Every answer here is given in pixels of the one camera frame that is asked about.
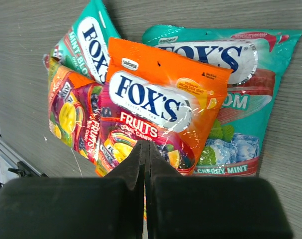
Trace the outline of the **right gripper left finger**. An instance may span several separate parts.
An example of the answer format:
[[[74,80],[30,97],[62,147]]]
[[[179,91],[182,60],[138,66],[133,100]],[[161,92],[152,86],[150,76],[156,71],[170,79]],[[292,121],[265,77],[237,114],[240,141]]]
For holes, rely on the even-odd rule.
[[[0,239],[140,239],[142,150],[103,178],[24,177],[0,189]]]

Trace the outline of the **teal Fox's mint packet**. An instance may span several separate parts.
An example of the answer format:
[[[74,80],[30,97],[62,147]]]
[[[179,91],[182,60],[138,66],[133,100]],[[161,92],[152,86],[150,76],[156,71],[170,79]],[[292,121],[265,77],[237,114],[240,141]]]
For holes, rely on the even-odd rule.
[[[232,70],[196,176],[254,176],[281,77],[302,30],[155,25],[142,43]]]

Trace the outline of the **orange Fox's fruits packet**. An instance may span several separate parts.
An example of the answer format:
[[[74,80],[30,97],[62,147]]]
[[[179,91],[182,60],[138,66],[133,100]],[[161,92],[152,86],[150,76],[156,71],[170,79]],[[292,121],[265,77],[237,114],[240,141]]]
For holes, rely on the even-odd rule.
[[[231,70],[114,37],[108,52],[96,173],[106,176],[145,140],[180,174],[191,175],[226,97]]]

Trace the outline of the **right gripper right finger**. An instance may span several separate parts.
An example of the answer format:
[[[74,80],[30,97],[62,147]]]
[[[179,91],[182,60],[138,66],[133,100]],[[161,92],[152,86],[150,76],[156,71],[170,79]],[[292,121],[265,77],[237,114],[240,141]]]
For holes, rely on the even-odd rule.
[[[182,176],[154,143],[145,159],[150,239],[291,239],[275,189],[257,177]]]

